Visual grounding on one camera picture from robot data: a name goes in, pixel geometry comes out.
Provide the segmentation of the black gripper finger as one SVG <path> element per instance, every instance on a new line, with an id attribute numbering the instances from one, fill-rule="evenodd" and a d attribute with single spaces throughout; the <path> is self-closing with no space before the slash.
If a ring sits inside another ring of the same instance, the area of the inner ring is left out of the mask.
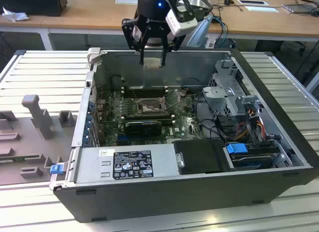
<path id="1" fill-rule="evenodd" d="M 140 53 L 140 65 L 144 64 L 144 49 L 148 39 L 150 38 L 150 30 L 146 21 L 146 17 L 137 17 L 134 19 L 125 18 L 122 20 L 122 31 L 129 48 Z M 135 40 L 133 36 L 133 30 L 135 27 L 137 27 L 141 32 L 139 41 Z"/>
<path id="2" fill-rule="evenodd" d="M 174 37 L 173 41 L 171 42 L 168 42 L 168 38 L 167 38 L 168 32 L 165 31 L 164 29 L 160 29 L 159 35 L 163 45 L 162 54 L 161 54 L 161 66 L 164 67 L 165 61 L 166 61 L 166 54 L 171 51 L 179 50 L 186 35 Z"/>

